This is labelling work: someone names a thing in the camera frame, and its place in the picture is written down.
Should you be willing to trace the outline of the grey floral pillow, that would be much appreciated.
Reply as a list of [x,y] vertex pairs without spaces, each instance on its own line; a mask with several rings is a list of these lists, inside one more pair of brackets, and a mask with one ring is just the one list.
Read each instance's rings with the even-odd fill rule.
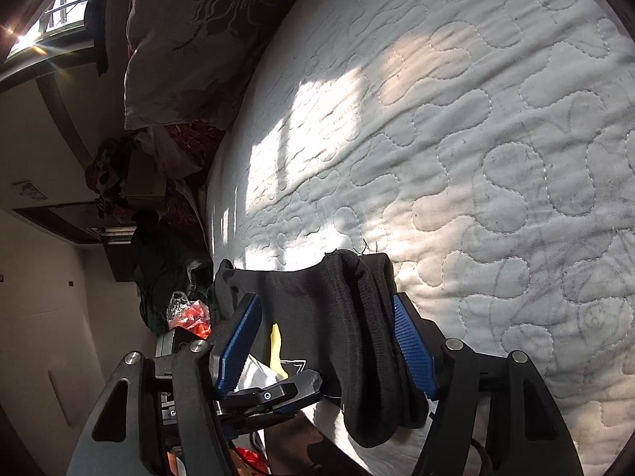
[[296,0],[131,0],[127,129],[205,121],[226,130]]

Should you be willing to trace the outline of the yellow tag on pants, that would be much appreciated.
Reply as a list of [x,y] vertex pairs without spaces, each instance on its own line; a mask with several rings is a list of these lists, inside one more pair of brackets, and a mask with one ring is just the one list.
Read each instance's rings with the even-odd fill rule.
[[274,323],[270,331],[269,367],[280,378],[287,379],[289,378],[289,375],[283,369],[283,365],[281,362],[281,347],[282,347],[282,336],[280,333],[279,325],[278,323]]

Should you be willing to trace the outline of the black pants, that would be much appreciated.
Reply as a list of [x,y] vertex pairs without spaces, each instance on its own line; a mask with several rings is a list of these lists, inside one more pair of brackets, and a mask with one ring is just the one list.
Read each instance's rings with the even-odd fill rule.
[[250,271],[224,260],[214,281],[222,317],[245,294],[263,304],[263,321],[250,353],[270,361],[270,333],[281,334],[280,357],[297,361],[322,379],[325,397],[339,403],[346,430],[371,448],[399,428],[417,429],[427,400],[417,389],[395,338],[393,265],[385,253],[325,253],[298,271]]

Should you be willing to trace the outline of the window with dark frame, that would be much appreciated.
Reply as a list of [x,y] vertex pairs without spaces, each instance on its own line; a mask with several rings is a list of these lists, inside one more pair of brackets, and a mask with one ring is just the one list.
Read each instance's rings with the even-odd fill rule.
[[50,41],[64,32],[72,32],[83,27],[84,16],[89,0],[44,0],[42,10],[30,18],[30,26],[21,33],[14,27],[2,26],[1,31],[9,36],[10,47],[6,54],[1,47],[1,63],[17,56],[34,54],[35,57],[47,57],[53,54]]

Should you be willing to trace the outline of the red plastic bag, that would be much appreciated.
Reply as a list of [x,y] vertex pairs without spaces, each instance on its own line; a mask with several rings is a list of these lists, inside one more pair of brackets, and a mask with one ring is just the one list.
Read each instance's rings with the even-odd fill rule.
[[201,300],[189,300],[182,291],[172,294],[167,308],[170,329],[182,328],[206,340],[212,332],[209,308]]

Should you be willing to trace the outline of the red floral pillow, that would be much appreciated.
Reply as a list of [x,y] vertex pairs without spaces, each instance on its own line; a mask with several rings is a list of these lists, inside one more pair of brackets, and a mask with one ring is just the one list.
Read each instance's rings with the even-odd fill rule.
[[136,136],[144,153],[152,156],[160,175],[183,179],[203,170],[214,158],[225,131],[206,121],[153,125]]

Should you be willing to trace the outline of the white quilted mattress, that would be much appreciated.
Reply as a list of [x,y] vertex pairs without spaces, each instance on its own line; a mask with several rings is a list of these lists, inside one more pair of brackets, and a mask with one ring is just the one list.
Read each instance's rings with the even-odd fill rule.
[[420,313],[522,349],[585,473],[634,431],[634,43],[602,0],[297,0],[210,173],[211,255],[382,251]]

